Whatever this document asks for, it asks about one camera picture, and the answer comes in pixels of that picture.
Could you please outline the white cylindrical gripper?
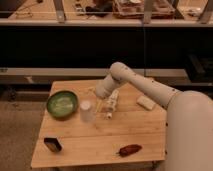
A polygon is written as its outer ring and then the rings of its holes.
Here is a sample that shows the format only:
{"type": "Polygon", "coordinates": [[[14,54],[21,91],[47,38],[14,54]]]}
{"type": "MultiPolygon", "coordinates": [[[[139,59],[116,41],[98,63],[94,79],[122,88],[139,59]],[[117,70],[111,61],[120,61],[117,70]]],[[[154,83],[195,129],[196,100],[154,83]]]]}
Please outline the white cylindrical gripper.
{"type": "Polygon", "coordinates": [[[114,79],[110,74],[98,82],[98,84],[95,86],[95,95],[100,99],[97,101],[95,113],[97,113],[101,107],[101,99],[108,98],[115,89],[121,87],[122,85],[122,81],[114,79]]]}

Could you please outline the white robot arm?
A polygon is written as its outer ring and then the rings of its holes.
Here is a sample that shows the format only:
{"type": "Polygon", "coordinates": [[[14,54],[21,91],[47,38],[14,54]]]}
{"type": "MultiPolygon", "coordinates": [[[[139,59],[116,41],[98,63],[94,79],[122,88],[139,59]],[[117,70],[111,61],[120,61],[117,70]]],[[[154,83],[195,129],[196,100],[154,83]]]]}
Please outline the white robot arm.
{"type": "Polygon", "coordinates": [[[126,82],[167,111],[165,171],[213,171],[213,100],[198,91],[180,91],[115,62],[95,87],[100,99],[126,82]]]}

